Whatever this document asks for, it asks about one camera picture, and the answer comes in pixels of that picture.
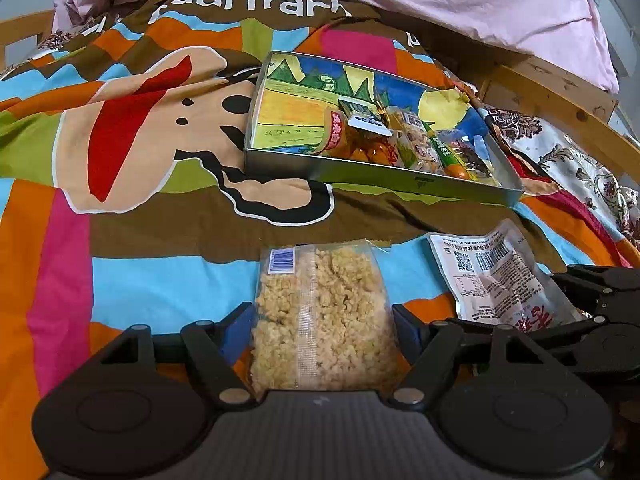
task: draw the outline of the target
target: brown stripe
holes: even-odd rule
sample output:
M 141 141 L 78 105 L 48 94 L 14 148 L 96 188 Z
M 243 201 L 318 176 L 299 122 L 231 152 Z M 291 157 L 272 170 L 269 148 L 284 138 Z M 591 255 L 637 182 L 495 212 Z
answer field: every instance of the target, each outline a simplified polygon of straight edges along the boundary
M 527 237 L 537 261 L 554 272 L 565 268 L 540 229 L 507 208 L 469 202 L 404 202 L 391 192 L 373 196 L 334 190 L 334 197 L 334 211 L 326 220 L 280 227 L 238 216 L 218 188 L 157 193 L 133 211 L 92 215 L 91 252 L 101 258 L 200 255 L 214 263 L 255 261 L 261 249 L 270 246 L 359 238 L 397 244 L 430 231 L 479 235 L 511 218 Z

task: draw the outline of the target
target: magenta patch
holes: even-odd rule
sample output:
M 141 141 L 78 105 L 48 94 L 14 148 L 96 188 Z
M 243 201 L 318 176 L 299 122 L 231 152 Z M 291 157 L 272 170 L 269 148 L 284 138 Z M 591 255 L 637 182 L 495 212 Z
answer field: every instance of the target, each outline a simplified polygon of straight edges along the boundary
M 65 195 L 57 189 L 33 304 L 27 313 L 41 396 L 89 358 L 93 302 L 89 215 L 71 211 Z
M 323 56 L 392 74 L 398 73 L 396 48 L 389 38 L 352 30 L 330 29 L 322 34 L 320 44 Z

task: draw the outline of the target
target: box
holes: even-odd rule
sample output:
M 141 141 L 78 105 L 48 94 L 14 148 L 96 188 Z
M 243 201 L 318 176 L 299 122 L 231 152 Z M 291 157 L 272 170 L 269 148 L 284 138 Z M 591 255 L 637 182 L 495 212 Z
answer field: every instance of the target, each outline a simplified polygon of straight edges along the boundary
M 246 174 L 275 178 L 365 184 L 475 202 L 515 204 L 523 193 L 522 182 L 491 135 L 486 135 L 484 140 L 494 165 L 494 176 L 501 187 L 370 162 L 295 153 L 297 148 L 291 148 L 290 152 L 272 151 L 273 148 L 287 149 L 286 146 L 296 143 L 296 136 L 313 137 L 317 143 L 324 129 L 321 122 L 324 109 L 337 104 L 340 95 L 362 99 L 363 103 L 371 105 L 377 94 L 385 105 L 411 107 L 421 120 L 435 122 L 435 130 L 443 129 L 437 126 L 446 125 L 447 120 L 451 123 L 450 116 L 460 115 L 462 111 L 461 120 L 467 124 L 481 124 L 484 128 L 482 119 L 462 96 L 458 101 L 456 92 L 455 89 L 439 91 L 356 64 L 273 51 L 262 66 L 250 108 L 244 170 Z M 438 103 L 442 106 L 441 123 Z

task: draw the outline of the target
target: white food package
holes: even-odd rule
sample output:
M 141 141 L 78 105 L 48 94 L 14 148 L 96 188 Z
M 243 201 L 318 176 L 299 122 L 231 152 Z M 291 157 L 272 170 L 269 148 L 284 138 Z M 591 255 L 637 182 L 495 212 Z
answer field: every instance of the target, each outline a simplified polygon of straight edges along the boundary
M 584 319 L 509 219 L 487 236 L 428 235 L 460 319 L 530 332 Z

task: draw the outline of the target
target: transparent plastic bag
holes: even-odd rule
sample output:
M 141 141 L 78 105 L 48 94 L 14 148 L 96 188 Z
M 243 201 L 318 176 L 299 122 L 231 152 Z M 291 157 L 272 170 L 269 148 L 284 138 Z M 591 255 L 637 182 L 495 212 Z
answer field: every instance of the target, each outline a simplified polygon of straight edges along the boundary
M 398 382 L 390 305 L 366 240 L 266 251 L 255 303 L 257 394 L 281 388 L 386 394 Z

